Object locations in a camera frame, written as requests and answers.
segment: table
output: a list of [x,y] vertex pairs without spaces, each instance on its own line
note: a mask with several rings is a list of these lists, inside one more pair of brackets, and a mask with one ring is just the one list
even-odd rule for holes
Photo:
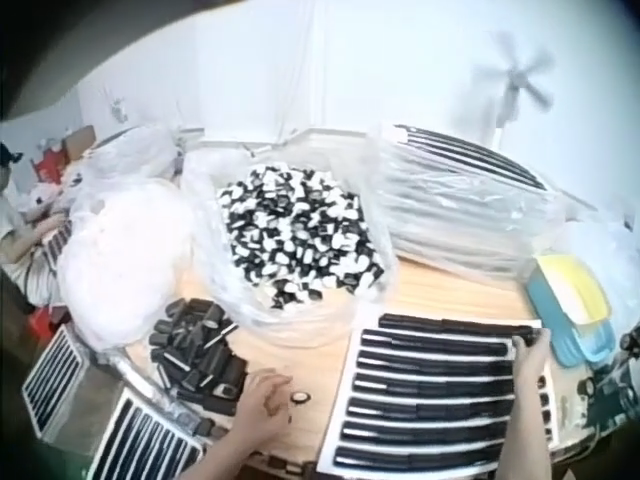
[[[190,270],[179,282],[179,294],[185,298],[209,298],[202,282]],[[412,311],[425,316],[459,319],[535,318],[526,296],[515,282],[476,283],[406,260],[400,261],[397,281],[388,296],[386,311]],[[276,368],[293,376],[294,390],[311,394],[311,401],[307,404],[293,407],[293,421],[288,432],[265,446],[265,452],[294,463],[315,461],[329,423],[348,338],[316,349],[294,349],[266,343],[251,332],[238,329],[228,337],[228,341],[232,350],[249,362],[249,371]],[[128,351],[139,367],[152,371],[146,346],[137,344]],[[586,405],[576,393],[577,383],[588,377],[590,372],[585,366],[564,369],[553,359],[550,363],[560,427],[558,448],[565,448],[591,433],[580,426],[580,416],[586,412]],[[221,425],[231,425],[231,419],[214,418]]]

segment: plastic bag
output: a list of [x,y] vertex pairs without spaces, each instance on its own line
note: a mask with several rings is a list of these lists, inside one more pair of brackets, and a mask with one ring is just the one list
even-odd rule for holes
[[[366,166],[360,163],[363,140],[355,144],[336,140],[308,139],[302,145],[290,145],[259,158],[246,150],[200,149],[185,159],[182,189],[188,192],[197,210],[194,234],[194,263],[211,294],[230,318],[252,329],[265,339],[293,347],[314,347],[345,334],[357,308],[377,301],[386,291],[395,270],[385,219],[372,202]],[[382,257],[385,274],[368,292],[368,298],[345,294],[339,301],[325,300],[304,306],[295,313],[268,308],[259,293],[232,263],[226,226],[217,200],[217,189],[246,178],[260,163],[285,162],[290,166],[331,171],[346,190],[358,193],[370,230],[371,240]]]
[[58,282],[78,331],[96,350],[143,338],[190,261],[189,202],[164,180],[107,182],[78,199],[71,220]]
[[62,194],[54,210],[71,208],[83,192],[103,189],[103,182],[123,178],[170,179],[178,157],[173,133],[162,125],[141,125],[118,132],[91,147],[66,168]]
[[413,127],[378,129],[370,141],[401,256],[472,279],[513,279],[565,220],[553,186],[484,147]]
[[597,278],[611,306],[617,339],[640,322],[640,251],[622,221],[569,222],[553,245],[556,253],[579,258]]

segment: person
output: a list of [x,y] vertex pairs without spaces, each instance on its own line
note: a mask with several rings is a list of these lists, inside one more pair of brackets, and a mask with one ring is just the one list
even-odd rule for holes
[[5,196],[16,157],[2,144],[0,157],[0,267],[27,300],[38,307],[57,299],[57,282],[46,258],[36,248],[65,221],[64,215],[47,217],[51,203],[21,214]]
[[[551,480],[538,378],[550,352],[550,332],[542,329],[536,343],[527,347],[513,339],[515,400],[500,455],[497,480]],[[228,480],[234,478],[251,453],[273,440],[289,423],[291,377],[275,370],[250,376],[238,402],[233,428],[180,480]]]
[[256,451],[289,425],[291,377],[273,369],[251,374],[236,407],[233,428],[180,480],[229,480]]
[[538,378],[549,358],[550,340],[551,333],[546,328],[529,348],[522,338],[513,339],[515,399],[496,480],[551,480],[551,456],[538,393]]

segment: person's hand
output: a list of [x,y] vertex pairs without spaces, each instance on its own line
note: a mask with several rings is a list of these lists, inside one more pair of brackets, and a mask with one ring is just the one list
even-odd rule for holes
[[229,436],[253,451],[282,433],[289,424],[291,377],[258,370],[247,377]]
[[540,330],[536,343],[527,347],[520,337],[513,337],[516,356],[513,362],[513,382],[516,388],[536,386],[549,357],[551,332]]
[[66,221],[66,217],[61,214],[51,215],[49,218],[45,218],[43,221],[36,225],[35,231],[36,234],[42,238],[47,233],[60,228],[64,222]]

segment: blue tray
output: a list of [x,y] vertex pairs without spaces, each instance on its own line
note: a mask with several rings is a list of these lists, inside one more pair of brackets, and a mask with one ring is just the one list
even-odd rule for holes
[[536,266],[525,285],[529,300],[542,324],[551,330],[551,347],[563,367],[575,367],[585,362],[597,367],[607,360],[616,347],[611,323],[603,320],[580,333],[564,313],[547,278]]

